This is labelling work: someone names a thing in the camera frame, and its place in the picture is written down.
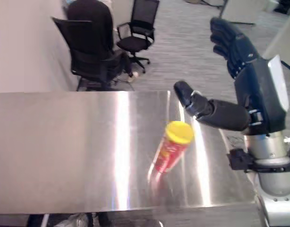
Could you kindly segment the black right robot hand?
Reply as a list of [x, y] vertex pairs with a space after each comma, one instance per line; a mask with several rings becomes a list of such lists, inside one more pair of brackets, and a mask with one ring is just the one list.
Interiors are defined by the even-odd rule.
[[234, 80], [237, 103], [208, 99], [180, 80], [174, 91], [182, 106], [198, 122], [214, 128], [244, 135], [284, 130], [289, 99], [280, 57], [261, 57], [250, 39], [225, 19], [213, 17], [210, 30], [213, 51], [226, 60]]

